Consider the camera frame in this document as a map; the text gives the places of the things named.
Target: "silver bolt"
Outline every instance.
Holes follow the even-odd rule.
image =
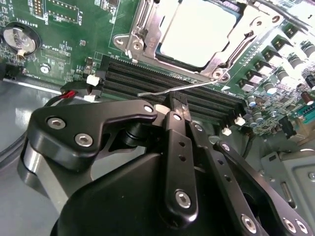
[[[198,131],[202,132],[202,127],[201,127],[199,124],[195,124],[195,128],[196,128]]]
[[[60,119],[60,118],[50,118],[48,121],[47,121],[47,124],[49,127],[51,127],[52,129],[63,129],[65,128],[65,122]]]
[[[222,147],[224,148],[224,150],[230,151],[230,147],[228,145],[222,144]]]
[[[243,222],[245,228],[249,232],[251,232],[252,234],[256,234],[257,233],[257,228],[256,228],[255,223],[248,216],[242,214],[242,222]]]
[[[309,178],[312,182],[315,182],[315,173],[314,172],[309,173]]]
[[[177,191],[175,193],[175,199],[178,205],[180,205],[182,208],[187,209],[191,206],[191,201],[190,201],[189,196],[187,195],[187,193],[183,191]]]
[[[149,106],[144,106],[144,110],[146,110],[147,112],[153,112],[153,109]]]
[[[141,49],[141,45],[139,43],[134,44],[133,48],[135,50],[140,50]]]
[[[77,145],[82,147],[90,147],[93,144],[93,139],[88,134],[77,134],[74,138]]]
[[[221,78],[222,74],[223,74],[222,69],[217,69],[217,70],[215,70],[215,71],[213,72],[212,77],[213,77],[214,79],[219,79],[219,78]]]
[[[179,115],[177,115],[177,114],[174,114],[173,117],[174,117],[176,120],[181,120],[181,119],[182,119],[182,118],[181,118]]]
[[[301,221],[299,221],[299,220],[295,220],[295,221],[303,233],[305,233],[305,234],[309,233],[309,231],[307,230],[307,228],[305,227],[305,225]]]
[[[296,229],[295,229],[294,225],[289,220],[283,218],[283,222],[284,222],[284,224],[288,230],[290,230],[294,234],[296,233]]]
[[[260,176],[264,176],[265,175],[265,171],[262,169],[259,171]]]

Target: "electrolytic capacitor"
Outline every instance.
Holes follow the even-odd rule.
[[[312,89],[315,90],[315,76],[313,75],[308,75],[305,78],[305,82],[307,83],[307,85]]]
[[[253,114],[253,117],[257,123],[264,120],[264,118],[262,117],[261,111],[259,109],[254,108],[252,111],[252,114]]]
[[[308,106],[310,106],[314,103],[313,98],[311,97],[311,95],[308,92],[301,93],[301,97],[302,97],[303,101],[305,102],[305,104]]]
[[[264,89],[265,89],[266,93],[269,95],[273,95],[277,92],[277,88],[275,88],[272,83],[265,84]]]
[[[286,73],[285,70],[281,70],[277,73],[277,78],[281,82],[281,84],[287,84],[290,80],[291,77]]]
[[[272,128],[272,129],[270,130],[270,132],[271,132],[272,134],[276,134],[276,133],[277,133],[276,128]]]
[[[313,44],[303,49],[303,51],[309,59],[315,60],[315,46]]]
[[[254,128],[257,125],[254,118],[252,117],[248,119],[248,124],[250,125],[251,128]]]
[[[277,132],[280,132],[282,130],[282,128],[279,124],[276,125],[275,129]]]
[[[256,106],[255,97],[253,95],[247,98],[247,102],[250,107]]]

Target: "black plastic part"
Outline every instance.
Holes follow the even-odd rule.
[[[266,235],[264,229],[255,220],[255,216],[224,155],[213,149],[208,141],[206,132],[198,130],[196,125],[193,122],[189,124],[194,147],[193,155],[195,158],[198,157],[198,161],[210,178],[209,180],[217,183],[224,205],[227,207],[229,217],[233,222],[229,226],[233,228],[233,235],[251,235],[242,223],[241,216],[243,214],[255,223],[256,235]]]
[[[165,146],[162,172],[165,173],[162,185],[160,212],[171,227],[184,228],[198,215],[196,183],[193,169],[192,144],[186,136],[185,120],[175,112],[165,116]],[[190,198],[189,208],[181,207],[175,194],[182,191]]]
[[[284,131],[287,139],[291,138],[293,135],[296,135],[296,131],[294,130],[288,116],[285,116],[279,120],[279,124],[282,127],[282,130]]]
[[[147,112],[145,106],[151,107],[153,112]],[[50,128],[47,120],[53,117],[64,120],[65,128]],[[28,139],[33,149],[43,156],[67,169],[82,171],[92,165],[101,151],[103,137],[111,135],[102,133],[103,130],[110,132],[110,127],[117,124],[123,127],[131,122],[149,123],[156,117],[151,104],[143,100],[41,108],[31,116]],[[90,135],[93,144],[90,147],[77,145],[74,137],[79,133]]]
[[[36,48],[34,50],[34,52],[36,52],[36,50],[38,48],[40,48],[41,46],[41,40],[40,37],[38,36],[38,34],[36,33],[35,30],[33,30],[31,27],[24,25],[20,22],[10,22],[9,24],[7,24],[3,30],[2,30],[2,34],[4,33],[5,30],[7,29],[12,29],[12,28],[19,28],[23,31],[24,34],[26,34],[29,38],[31,38],[32,40],[34,40]],[[14,52],[14,53],[18,53],[18,50],[16,48],[11,47],[10,45],[7,44],[7,46]],[[32,55],[34,52],[31,53],[27,53],[24,55],[24,57],[28,57],[30,55]]]
[[[237,171],[238,175],[246,180],[246,184],[250,186],[250,189],[254,189],[253,195],[256,196],[259,211],[256,217],[259,219],[264,230],[271,236],[303,236],[305,233],[301,231],[296,222],[299,220],[305,225],[307,231],[313,235],[308,224],[279,196],[265,179],[236,150],[231,146],[228,146],[229,149],[226,150],[224,146],[228,146],[228,144],[222,141],[215,144],[216,150],[223,153],[229,163],[234,166],[234,171]],[[285,226],[284,219],[289,220],[294,225],[296,233],[289,231]]]
[[[226,210],[216,187],[196,171],[199,214],[184,230],[170,228],[158,210],[160,154],[145,154],[74,193],[52,236],[224,236]]]

